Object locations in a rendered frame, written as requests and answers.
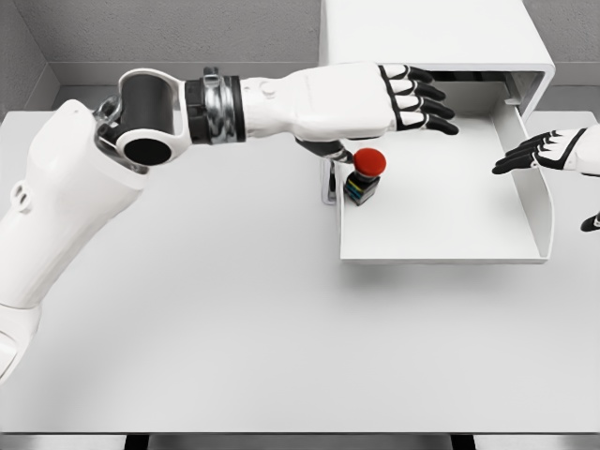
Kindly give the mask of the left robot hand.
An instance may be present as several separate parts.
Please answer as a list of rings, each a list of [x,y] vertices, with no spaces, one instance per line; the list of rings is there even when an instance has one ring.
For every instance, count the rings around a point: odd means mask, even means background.
[[[455,113],[433,76],[402,64],[352,63],[311,69],[297,98],[292,135],[309,152],[350,162],[343,140],[380,138],[388,132],[432,129],[458,134]]]

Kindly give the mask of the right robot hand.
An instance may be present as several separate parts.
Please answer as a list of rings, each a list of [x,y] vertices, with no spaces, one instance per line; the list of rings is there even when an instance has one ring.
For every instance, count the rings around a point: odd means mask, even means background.
[[[499,159],[492,173],[537,166],[600,178],[600,124],[534,135]]]

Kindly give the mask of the red button load switch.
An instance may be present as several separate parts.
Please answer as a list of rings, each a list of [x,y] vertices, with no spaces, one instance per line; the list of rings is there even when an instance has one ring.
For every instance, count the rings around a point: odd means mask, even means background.
[[[386,159],[375,148],[361,148],[353,155],[353,171],[347,176],[344,191],[357,206],[364,204],[375,193],[386,168]]]

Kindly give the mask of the white cabinet drawer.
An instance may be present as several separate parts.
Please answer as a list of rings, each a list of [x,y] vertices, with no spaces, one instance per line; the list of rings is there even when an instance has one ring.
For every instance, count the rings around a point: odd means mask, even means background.
[[[544,263],[554,208],[537,169],[493,172],[527,133],[502,82],[444,82],[458,134],[413,129],[348,141],[386,167],[357,205],[337,193],[339,255],[347,263]]]

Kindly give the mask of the white tabletop storage cabinet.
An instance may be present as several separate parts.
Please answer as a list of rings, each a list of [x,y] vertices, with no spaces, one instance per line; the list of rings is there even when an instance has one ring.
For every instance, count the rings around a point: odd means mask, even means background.
[[[319,62],[511,73],[528,117],[556,73],[522,0],[322,0]]]

